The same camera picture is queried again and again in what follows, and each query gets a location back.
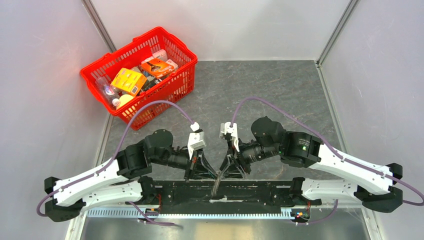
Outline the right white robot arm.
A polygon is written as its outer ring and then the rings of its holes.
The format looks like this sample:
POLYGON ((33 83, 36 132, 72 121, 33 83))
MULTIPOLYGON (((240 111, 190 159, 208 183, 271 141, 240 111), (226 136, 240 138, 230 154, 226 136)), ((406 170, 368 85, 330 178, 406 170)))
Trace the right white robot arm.
POLYGON ((288 191, 289 200, 301 205, 307 201, 328 199, 361 203, 365 208, 391 213, 403 203, 403 191, 393 177, 401 177, 403 168, 397 163, 378 165, 330 149, 316 136, 300 131, 287 131, 267 116, 251 125, 253 140, 238 138, 237 126, 225 122, 219 136, 228 144, 220 166, 225 179, 243 179, 251 172, 251 164, 278 156, 295 168, 319 170, 337 176, 336 180, 295 177, 288 191))

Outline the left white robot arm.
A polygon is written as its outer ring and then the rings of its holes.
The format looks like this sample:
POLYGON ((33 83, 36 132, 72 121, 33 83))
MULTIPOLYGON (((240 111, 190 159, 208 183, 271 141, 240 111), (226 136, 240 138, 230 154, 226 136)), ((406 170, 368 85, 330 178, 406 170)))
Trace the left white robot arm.
POLYGON ((173 141, 170 131, 159 129, 119 151, 114 158, 77 176, 46 178, 44 215, 54 222, 65 222, 103 205, 119 202, 159 204, 160 193, 148 176, 153 164, 184 170, 186 181, 217 179, 205 158, 202 130, 190 133, 186 146, 173 147, 173 141))

